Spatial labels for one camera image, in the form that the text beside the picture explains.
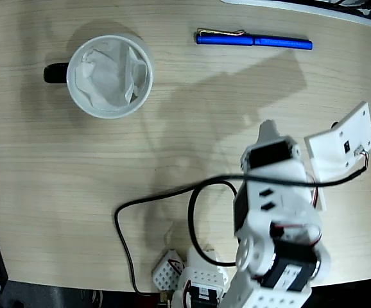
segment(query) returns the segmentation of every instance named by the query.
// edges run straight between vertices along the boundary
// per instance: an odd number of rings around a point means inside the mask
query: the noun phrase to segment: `red wire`
[[[173,270],[175,270],[175,272],[179,275],[181,275],[181,271],[175,267],[175,265],[173,263],[178,263],[178,264],[181,264],[183,266],[183,269],[184,269],[184,265],[180,262],[180,261],[177,261],[175,259],[168,259],[167,260],[168,264],[170,264],[170,266],[173,268]]]

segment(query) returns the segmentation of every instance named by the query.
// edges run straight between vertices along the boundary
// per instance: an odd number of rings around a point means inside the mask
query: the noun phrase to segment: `black mug handle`
[[[66,83],[68,63],[53,63],[44,68],[43,78],[47,83]]]

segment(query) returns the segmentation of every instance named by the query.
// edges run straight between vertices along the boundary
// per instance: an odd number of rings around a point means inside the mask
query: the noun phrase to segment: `black cable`
[[[345,1],[345,0],[339,0],[339,1],[335,2],[335,3],[333,3],[332,5],[333,5],[333,6],[337,6],[337,5],[342,4],[342,2],[344,2],[344,1]]]
[[[133,260],[130,255],[130,251],[127,247],[127,243],[124,239],[123,233],[120,228],[119,220],[118,220],[118,215],[119,213],[131,206],[131,205],[136,205],[136,204],[142,204],[146,202],[152,202],[152,201],[157,201],[157,200],[162,200],[174,196],[178,196],[179,194],[184,194],[188,193],[190,191],[193,191],[191,197],[190,197],[190,202],[189,202],[189,208],[188,208],[188,223],[189,223],[189,232],[190,232],[190,237],[191,241],[196,248],[196,251],[200,254],[200,256],[206,260],[208,263],[211,263],[213,265],[217,266],[234,266],[235,263],[230,262],[230,263],[222,263],[218,261],[214,261],[206,254],[202,252],[202,249],[200,248],[200,245],[198,244],[198,241],[196,240],[195,236],[195,230],[194,230],[194,207],[195,207],[195,201],[197,199],[198,193],[204,188],[209,185],[214,185],[214,184],[225,184],[229,186],[230,188],[232,187],[233,193],[236,193],[236,190],[232,184],[226,182],[227,180],[246,180],[246,181],[253,181],[253,182],[261,182],[261,183],[267,183],[267,184],[274,184],[274,185],[283,185],[283,186],[297,186],[297,187],[331,187],[331,186],[337,186],[341,185],[344,183],[347,183],[359,175],[361,173],[365,172],[367,170],[367,167],[364,166],[361,169],[358,169],[357,171],[351,173],[349,176],[346,176],[345,178],[335,180],[335,181],[330,181],[330,182],[299,182],[299,181],[293,181],[293,180],[281,180],[281,179],[276,179],[276,178],[265,178],[261,176],[254,176],[254,175],[219,175],[219,176],[214,176],[212,178],[208,178],[206,180],[203,180],[201,182],[189,184],[187,186],[182,186],[178,189],[175,189],[170,192],[162,192],[160,194],[155,194],[153,196],[148,196],[136,200],[129,201],[127,203],[122,204],[120,207],[117,208],[117,210],[114,213],[114,225],[116,226],[116,230],[118,233],[118,236],[121,240],[121,244],[123,245],[124,251],[127,256],[127,261],[128,261],[128,267],[129,267],[129,272],[130,272],[130,278],[132,281],[133,289],[138,295],[143,295],[143,296],[149,296],[147,293],[142,293],[138,290],[137,284],[135,283],[135,273],[134,273],[134,265],[133,265]]]
[[[198,244],[197,236],[196,236],[196,230],[195,230],[195,227],[194,227],[194,208],[196,206],[196,201],[197,201],[197,197],[198,197],[199,193],[201,192],[201,190],[203,190],[207,186],[216,185],[216,184],[227,185],[229,188],[231,188],[231,190],[234,194],[234,197],[237,195],[236,188],[230,182],[227,182],[227,181],[224,181],[224,180],[218,180],[217,182],[212,182],[212,183],[209,183],[209,184],[204,185],[204,186],[198,186],[196,189],[193,190],[193,193],[191,193],[190,201],[188,203],[188,210],[187,210],[188,231],[190,233],[191,242],[192,242],[194,248],[196,249],[197,253],[201,256],[201,258],[206,260],[208,263],[211,263],[211,264],[216,265],[216,266],[231,267],[231,266],[235,266],[236,263],[235,262],[219,262],[217,260],[211,259],[208,255],[206,255],[203,252],[200,245]]]

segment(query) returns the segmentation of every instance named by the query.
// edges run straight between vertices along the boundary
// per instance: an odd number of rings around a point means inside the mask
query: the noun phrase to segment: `wooden table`
[[[198,27],[308,37],[314,51],[196,46]],[[42,70],[86,40],[134,33],[151,47],[155,83],[118,120],[82,112]],[[370,102],[371,28],[219,0],[0,1],[0,247],[12,280],[132,290],[112,214],[127,200],[238,172],[258,127],[274,119],[303,137]],[[371,278],[371,160],[361,178],[326,190],[327,284]],[[122,213],[139,288],[168,248],[190,245],[189,196]],[[233,260],[232,196],[198,201],[200,241]]]

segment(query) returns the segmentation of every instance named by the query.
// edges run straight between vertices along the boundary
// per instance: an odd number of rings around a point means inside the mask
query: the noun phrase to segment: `white robot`
[[[336,126],[306,138],[316,181],[343,175],[371,149],[368,104],[362,102]],[[308,182],[300,149],[281,137],[273,121],[260,126],[257,142],[242,158],[244,174]],[[234,234],[239,246],[236,274],[209,264],[194,248],[187,266],[170,251],[153,272],[160,290],[176,289],[172,308],[295,308],[311,294],[310,281],[323,280],[331,260],[321,242],[316,209],[326,208],[322,189],[244,181],[234,198]],[[214,251],[205,252],[217,260]]]

